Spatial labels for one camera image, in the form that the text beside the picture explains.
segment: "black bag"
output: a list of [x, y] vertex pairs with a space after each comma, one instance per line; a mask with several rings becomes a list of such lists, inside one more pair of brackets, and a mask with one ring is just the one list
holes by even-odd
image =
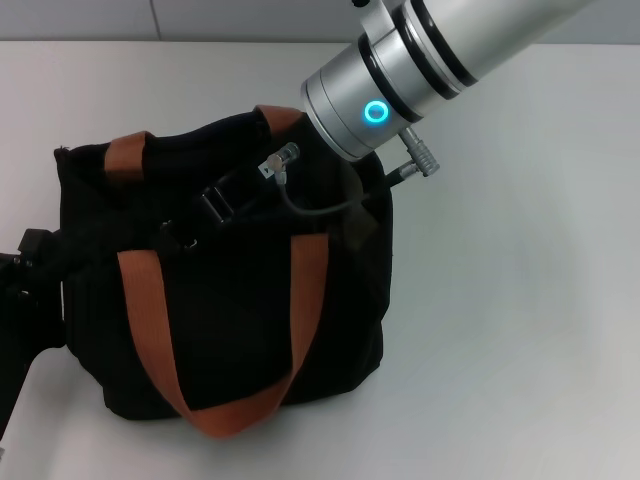
[[384, 178], [375, 154], [349, 164], [306, 115], [275, 107], [56, 150], [61, 230], [29, 282], [64, 280], [66, 344], [115, 414], [181, 414], [230, 435], [379, 366], [391, 194], [294, 215], [260, 167], [288, 142], [301, 150], [287, 183], [299, 205], [339, 204]]

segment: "black fabric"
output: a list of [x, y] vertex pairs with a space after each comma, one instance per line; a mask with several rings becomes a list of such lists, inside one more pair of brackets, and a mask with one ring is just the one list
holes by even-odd
[[[108, 144], [56, 151], [62, 187], [57, 251], [65, 257], [74, 249], [83, 252], [81, 260], [59, 263], [70, 272], [64, 282], [67, 345], [102, 385], [105, 403], [117, 415], [133, 420], [175, 415], [135, 352], [116, 257], [117, 251], [157, 247], [153, 227], [166, 220], [175, 220], [181, 233], [198, 240], [190, 253], [163, 250], [161, 255], [176, 367], [191, 409], [251, 395], [291, 368], [294, 235], [329, 232], [331, 240], [318, 335], [286, 403], [350, 391], [378, 367], [391, 281], [390, 193], [365, 204], [377, 228], [357, 251], [346, 246], [340, 215], [295, 217], [268, 182], [256, 193], [259, 201], [244, 208], [244, 220], [227, 228], [217, 230], [193, 208], [201, 189], [221, 178], [231, 179], [221, 188], [235, 192], [241, 204], [245, 194], [233, 182], [245, 181], [247, 172], [257, 172], [289, 141], [302, 151], [289, 174], [288, 190], [296, 203], [321, 208], [343, 201], [344, 161], [306, 116], [277, 137], [259, 111], [190, 134], [147, 134], [145, 182], [138, 184], [114, 185], [105, 178]], [[384, 178], [375, 154], [352, 168], [365, 190]]]
[[15, 334], [0, 325], [0, 439], [9, 423], [11, 412], [18, 399], [22, 383], [27, 375], [29, 361], [19, 347]]

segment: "white table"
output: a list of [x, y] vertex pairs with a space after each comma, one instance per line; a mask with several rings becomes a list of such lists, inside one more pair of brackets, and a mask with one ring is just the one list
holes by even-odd
[[[57, 226], [54, 147], [299, 105], [340, 48], [0, 44], [0, 251]], [[443, 168], [395, 192], [385, 359], [353, 394], [220, 442], [116, 418], [48, 351], [0, 479], [637, 479], [638, 78], [640, 47], [538, 46], [417, 127]]]

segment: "bag strap loop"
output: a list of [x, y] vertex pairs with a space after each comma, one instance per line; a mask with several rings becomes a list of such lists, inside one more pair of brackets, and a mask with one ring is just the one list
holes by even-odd
[[[272, 136], [280, 135], [295, 124], [303, 114], [294, 108], [258, 105]], [[118, 183], [144, 181], [143, 152], [149, 132], [138, 132], [111, 142], [104, 156], [104, 171], [109, 180]]]
[[327, 234], [291, 239], [291, 372], [254, 395], [198, 411], [189, 408], [180, 390], [157, 254], [122, 252], [118, 261], [138, 356], [156, 389], [180, 415], [207, 435], [226, 437], [265, 420], [279, 408], [318, 330], [329, 263]]

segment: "metal connector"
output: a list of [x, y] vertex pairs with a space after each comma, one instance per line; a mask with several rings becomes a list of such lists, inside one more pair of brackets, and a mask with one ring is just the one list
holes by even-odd
[[418, 169], [418, 166], [416, 165], [416, 162], [414, 162], [413, 160], [411, 160], [410, 162], [405, 163], [404, 165], [402, 165], [398, 169], [398, 173], [400, 174], [400, 178], [402, 178], [403, 180], [406, 180], [407, 178], [411, 177], [412, 175], [415, 175], [419, 171], [420, 170]]
[[440, 170], [440, 165], [438, 165], [438, 162], [433, 156], [433, 153], [431, 153], [431, 150], [427, 148], [420, 137], [418, 137], [418, 134], [414, 132], [411, 127], [401, 130], [398, 135], [406, 145], [407, 152], [411, 155], [411, 158], [418, 167], [418, 170], [422, 172], [422, 175], [430, 177]]
[[287, 143], [276, 153], [272, 153], [267, 158], [267, 167], [275, 172], [275, 179], [278, 185], [287, 183], [287, 165], [300, 158], [300, 147], [293, 142]]

